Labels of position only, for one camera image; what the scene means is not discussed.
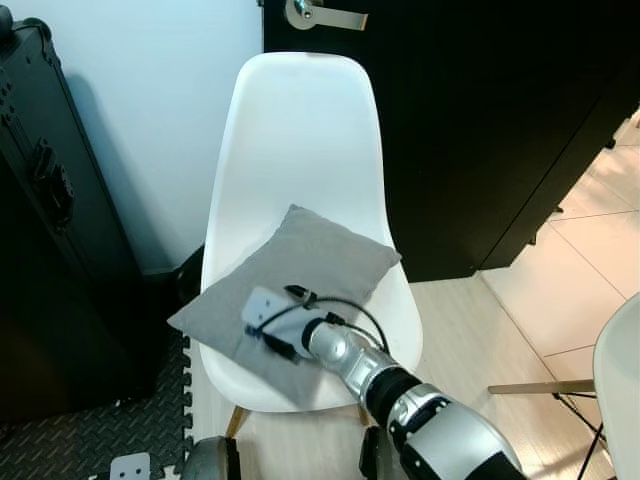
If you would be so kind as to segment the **grey pillow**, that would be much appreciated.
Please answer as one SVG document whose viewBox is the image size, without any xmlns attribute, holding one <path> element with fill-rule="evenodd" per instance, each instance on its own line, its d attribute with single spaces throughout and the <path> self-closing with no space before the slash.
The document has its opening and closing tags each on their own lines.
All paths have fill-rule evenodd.
<svg viewBox="0 0 640 480">
<path fill-rule="evenodd" d="M 401 256 L 305 207 L 293 205 L 282 224 L 238 268 L 198 294 L 169 324 L 215 349 L 292 401 L 315 393 L 323 372 L 314 362 L 289 362 L 244 333 L 241 311 L 256 287 L 268 288 L 315 311 L 346 317 L 369 301 Z"/>
</svg>

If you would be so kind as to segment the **white plastic chair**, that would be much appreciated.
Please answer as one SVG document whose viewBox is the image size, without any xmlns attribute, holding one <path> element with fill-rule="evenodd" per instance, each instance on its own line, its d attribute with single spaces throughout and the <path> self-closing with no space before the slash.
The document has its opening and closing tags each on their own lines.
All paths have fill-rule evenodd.
<svg viewBox="0 0 640 480">
<path fill-rule="evenodd" d="M 618 308 L 596 339 L 593 379 L 490 385 L 495 394 L 593 392 L 618 480 L 640 480 L 640 294 Z"/>
<path fill-rule="evenodd" d="M 221 140 L 201 265 L 201 291 L 241 265 L 270 237 L 294 204 L 396 247 L 383 178 L 378 108 L 357 61 L 320 52 L 265 52 L 243 64 Z M 401 265 L 389 270 L 365 308 L 388 334 L 390 355 L 415 371 L 422 323 Z M 307 412 L 355 399 L 325 380 L 315 402 L 288 406 L 225 355 L 200 346 L 207 378 L 234 404 L 225 436 L 251 412 Z"/>
</svg>

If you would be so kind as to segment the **grey robot leg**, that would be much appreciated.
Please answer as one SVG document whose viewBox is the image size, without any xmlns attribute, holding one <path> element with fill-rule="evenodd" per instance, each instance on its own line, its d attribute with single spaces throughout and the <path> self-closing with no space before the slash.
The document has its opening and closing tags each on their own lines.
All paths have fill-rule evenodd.
<svg viewBox="0 0 640 480">
<path fill-rule="evenodd" d="M 237 439 L 210 436 L 193 444 L 180 480 L 242 480 Z"/>
</svg>

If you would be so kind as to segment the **black foam floor mat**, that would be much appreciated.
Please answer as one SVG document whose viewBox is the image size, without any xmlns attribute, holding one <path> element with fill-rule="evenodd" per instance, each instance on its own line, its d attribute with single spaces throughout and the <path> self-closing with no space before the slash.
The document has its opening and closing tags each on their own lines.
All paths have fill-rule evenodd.
<svg viewBox="0 0 640 480">
<path fill-rule="evenodd" d="M 183 470 L 193 447 L 189 338 L 164 342 L 154 393 L 50 419 L 0 426 L 0 480 L 104 479 L 124 454 L 150 454 L 152 477 Z"/>
</svg>

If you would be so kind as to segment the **black flight case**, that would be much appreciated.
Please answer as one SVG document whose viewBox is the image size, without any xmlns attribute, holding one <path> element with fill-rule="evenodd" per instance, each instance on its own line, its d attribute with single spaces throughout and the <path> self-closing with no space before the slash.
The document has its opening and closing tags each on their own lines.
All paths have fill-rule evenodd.
<svg viewBox="0 0 640 480">
<path fill-rule="evenodd" d="M 41 138 L 76 193 L 64 234 L 32 184 Z M 0 424 L 151 396 L 165 337 L 51 29 L 0 5 Z"/>
</svg>

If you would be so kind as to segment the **black case latch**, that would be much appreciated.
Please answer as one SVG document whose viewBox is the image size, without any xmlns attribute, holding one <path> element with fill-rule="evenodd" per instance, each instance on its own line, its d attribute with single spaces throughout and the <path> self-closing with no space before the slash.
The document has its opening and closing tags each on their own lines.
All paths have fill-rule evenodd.
<svg viewBox="0 0 640 480">
<path fill-rule="evenodd" d="M 35 165 L 31 168 L 31 179 L 36 196 L 52 229 L 64 234 L 76 206 L 76 193 L 67 169 L 59 163 L 54 148 L 44 138 L 37 142 L 33 155 Z"/>
</svg>

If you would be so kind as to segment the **black door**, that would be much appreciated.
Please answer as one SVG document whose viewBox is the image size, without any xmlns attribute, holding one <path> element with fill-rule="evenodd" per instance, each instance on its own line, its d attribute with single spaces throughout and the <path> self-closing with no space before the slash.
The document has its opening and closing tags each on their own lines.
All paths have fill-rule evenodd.
<svg viewBox="0 0 640 480">
<path fill-rule="evenodd" d="M 366 70 L 411 282 L 511 265 L 639 106 L 640 0 L 321 0 L 364 31 L 257 1 L 265 51 Z"/>
</svg>

